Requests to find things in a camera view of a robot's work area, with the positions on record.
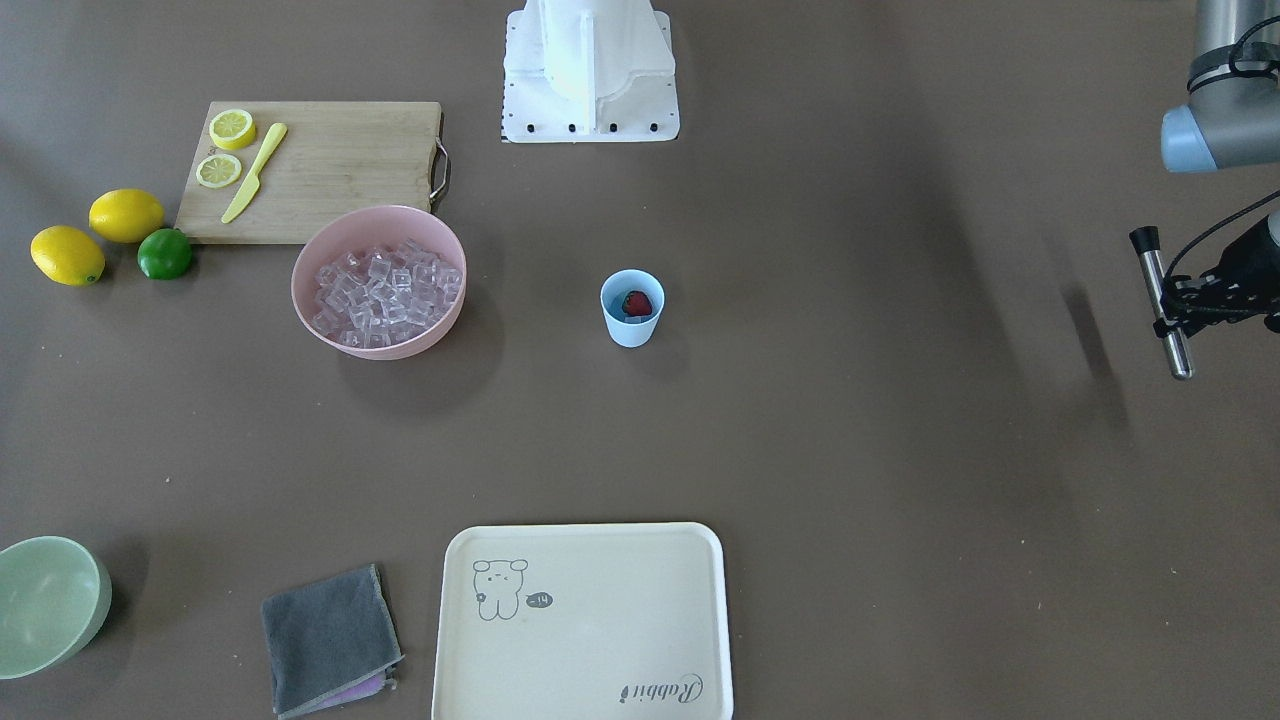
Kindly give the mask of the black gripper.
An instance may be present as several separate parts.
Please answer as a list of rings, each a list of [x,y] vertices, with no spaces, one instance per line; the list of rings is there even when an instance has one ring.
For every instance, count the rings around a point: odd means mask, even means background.
[[[1219,323],[1262,316],[1279,332],[1279,245],[1271,225],[1252,225],[1222,251],[1219,264],[1199,277],[1164,281],[1169,320],[1185,337]]]

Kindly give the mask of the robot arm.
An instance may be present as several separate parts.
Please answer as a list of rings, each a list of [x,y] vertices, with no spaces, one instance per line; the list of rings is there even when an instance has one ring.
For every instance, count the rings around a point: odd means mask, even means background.
[[[1165,113],[1160,149],[1171,173],[1210,173],[1275,164],[1277,3],[1199,1],[1188,100]],[[1160,282],[1155,333],[1190,337],[1208,325],[1262,316],[1277,331],[1277,213],[1271,211],[1197,278],[1171,269]]]

